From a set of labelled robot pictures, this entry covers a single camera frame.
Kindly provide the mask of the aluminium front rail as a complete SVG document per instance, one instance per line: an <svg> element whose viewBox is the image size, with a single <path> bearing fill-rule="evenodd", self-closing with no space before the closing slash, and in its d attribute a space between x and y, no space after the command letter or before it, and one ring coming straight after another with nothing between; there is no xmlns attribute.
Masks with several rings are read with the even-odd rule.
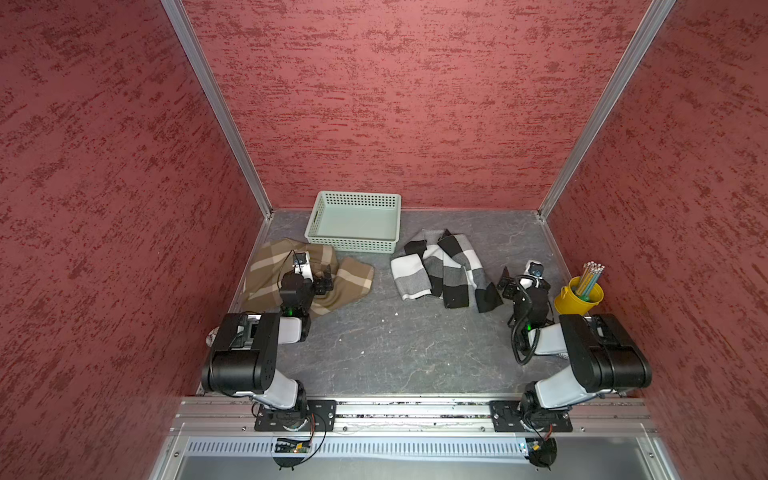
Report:
<svg viewBox="0 0 768 480"><path fill-rule="evenodd" d="M415 395L312 397L337 402L332 431L309 434L256 432L254 405L247 400L195 396L182 400L151 473L177 479L185 460L223 458L371 458L393 460L475 460L527 462L534 443L554 439L605 439L630 449L652 479L678 473L640 398L610 395L573 407L571 433L496 433L489 402L510 395Z"/></svg>

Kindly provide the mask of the light green plastic basket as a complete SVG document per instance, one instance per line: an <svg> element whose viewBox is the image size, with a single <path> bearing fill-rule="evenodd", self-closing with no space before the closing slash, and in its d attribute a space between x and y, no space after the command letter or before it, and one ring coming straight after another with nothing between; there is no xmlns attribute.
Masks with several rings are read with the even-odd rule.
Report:
<svg viewBox="0 0 768 480"><path fill-rule="evenodd" d="M399 194L321 191L304 236L347 252L392 254L399 241Z"/></svg>

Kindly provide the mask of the yellow pencil cup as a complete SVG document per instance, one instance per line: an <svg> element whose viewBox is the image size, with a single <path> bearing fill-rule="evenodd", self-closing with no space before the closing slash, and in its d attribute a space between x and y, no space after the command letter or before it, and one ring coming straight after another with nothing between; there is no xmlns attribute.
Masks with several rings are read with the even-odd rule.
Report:
<svg viewBox="0 0 768 480"><path fill-rule="evenodd" d="M588 300L582 300L575 294L575 288L581 278L572 278L567 286L563 286L554 300L554 309L560 315L577 314L586 316L590 310L599 305L604 299L604 291L600 284L596 283L592 288Z"/></svg>

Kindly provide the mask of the brown beige plaid scarf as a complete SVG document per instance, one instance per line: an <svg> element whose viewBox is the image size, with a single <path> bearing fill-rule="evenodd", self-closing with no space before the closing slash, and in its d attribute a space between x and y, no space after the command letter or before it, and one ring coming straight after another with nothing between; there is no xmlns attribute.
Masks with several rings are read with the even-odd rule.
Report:
<svg viewBox="0 0 768 480"><path fill-rule="evenodd" d="M279 295L280 279L293 271L293 254L306 252L315 277L327 268L333 279L333 289L325 295L316 295L310 307L312 318L336 311L368 295L373 286L374 267L354 258L337 259L332 246L305 244L282 239L264 245L255 256L245 276L242 308L264 312L282 304Z"/></svg>

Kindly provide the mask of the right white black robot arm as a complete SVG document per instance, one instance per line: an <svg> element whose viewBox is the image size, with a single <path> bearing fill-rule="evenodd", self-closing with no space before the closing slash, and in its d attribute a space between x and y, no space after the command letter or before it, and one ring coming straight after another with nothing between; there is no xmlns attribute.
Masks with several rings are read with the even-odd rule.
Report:
<svg viewBox="0 0 768 480"><path fill-rule="evenodd" d="M495 431L568 432L574 406L650 385L651 366L620 321L591 312L604 298L599 284L604 270L599 263L586 263L554 299L538 262L529 262L521 275L502 274L502 296L513 304L508 325L517 364L526 366L536 357L562 357L569 363L529 383L520 399L491 402Z"/></svg>

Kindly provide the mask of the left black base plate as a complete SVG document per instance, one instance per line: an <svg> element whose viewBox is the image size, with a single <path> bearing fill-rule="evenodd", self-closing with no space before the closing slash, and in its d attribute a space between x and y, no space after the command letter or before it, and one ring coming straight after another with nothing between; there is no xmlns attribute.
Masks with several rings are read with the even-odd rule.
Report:
<svg viewBox="0 0 768 480"><path fill-rule="evenodd" d="M254 404L254 430L256 432L309 434L316 430L332 431L337 402L334 400L300 401L299 407L289 410L274 409Z"/></svg>

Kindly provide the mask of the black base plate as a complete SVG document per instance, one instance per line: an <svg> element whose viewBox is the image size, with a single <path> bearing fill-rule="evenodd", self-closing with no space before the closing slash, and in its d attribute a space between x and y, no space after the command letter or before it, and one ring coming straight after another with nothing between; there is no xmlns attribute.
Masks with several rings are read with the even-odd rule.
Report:
<svg viewBox="0 0 768 480"><path fill-rule="evenodd" d="M566 410L520 406L519 401L494 400L489 404L490 419L496 433L528 433L544 436L549 432L571 433L573 425Z"/></svg>
<svg viewBox="0 0 768 480"><path fill-rule="evenodd" d="M316 430L332 431L337 402L334 400L300 401L299 407L289 410L274 409L254 404L254 430L256 432L309 434Z"/></svg>

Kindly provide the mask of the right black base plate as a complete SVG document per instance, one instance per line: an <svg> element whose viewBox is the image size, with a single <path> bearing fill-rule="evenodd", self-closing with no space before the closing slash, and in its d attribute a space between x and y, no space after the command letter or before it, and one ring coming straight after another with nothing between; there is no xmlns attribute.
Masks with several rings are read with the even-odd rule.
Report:
<svg viewBox="0 0 768 480"><path fill-rule="evenodd" d="M549 432L571 433L573 425L566 410L520 406L519 401L494 400L489 404L490 419L496 433L528 433L544 436Z"/></svg>

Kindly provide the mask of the black white checkered scarf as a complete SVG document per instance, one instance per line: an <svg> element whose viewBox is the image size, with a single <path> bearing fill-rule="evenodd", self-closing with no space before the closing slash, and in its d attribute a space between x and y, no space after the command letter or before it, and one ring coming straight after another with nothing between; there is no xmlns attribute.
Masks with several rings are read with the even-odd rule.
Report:
<svg viewBox="0 0 768 480"><path fill-rule="evenodd" d="M447 309L475 306L480 313L503 304L466 235L422 230L398 251L390 267L400 297L433 296Z"/></svg>

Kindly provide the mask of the rolled beige patterned cloth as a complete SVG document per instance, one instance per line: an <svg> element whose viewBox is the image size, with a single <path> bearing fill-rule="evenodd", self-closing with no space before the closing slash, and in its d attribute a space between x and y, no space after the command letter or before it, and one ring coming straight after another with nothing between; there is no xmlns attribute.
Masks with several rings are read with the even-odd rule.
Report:
<svg viewBox="0 0 768 480"><path fill-rule="evenodd" d="M211 348L216 340L219 328L212 329L206 336L206 345Z"/></svg>

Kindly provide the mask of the bundle of coloured pencils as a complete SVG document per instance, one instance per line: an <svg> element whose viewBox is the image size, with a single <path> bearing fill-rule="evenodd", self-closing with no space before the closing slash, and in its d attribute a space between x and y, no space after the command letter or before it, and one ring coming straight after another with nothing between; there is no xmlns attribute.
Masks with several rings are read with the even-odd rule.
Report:
<svg viewBox="0 0 768 480"><path fill-rule="evenodd" d="M597 262L589 261L584 264L584 270L580 276L579 283L574 291L577 297L583 301L588 301L594 286L597 284L605 267Z"/></svg>

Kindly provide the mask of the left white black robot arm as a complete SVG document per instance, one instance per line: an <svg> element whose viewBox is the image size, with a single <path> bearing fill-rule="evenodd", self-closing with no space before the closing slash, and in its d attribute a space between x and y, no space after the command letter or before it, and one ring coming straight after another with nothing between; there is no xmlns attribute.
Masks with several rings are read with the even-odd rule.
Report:
<svg viewBox="0 0 768 480"><path fill-rule="evenodd" d="M310 402L302 383L277 369L278 347L308 337L313 281L287 273L278 282L278 293L282 304L275 312L224 317L203 366L201 386L206 393L251 400L257 430L330 431L336 403Z"/></svg>

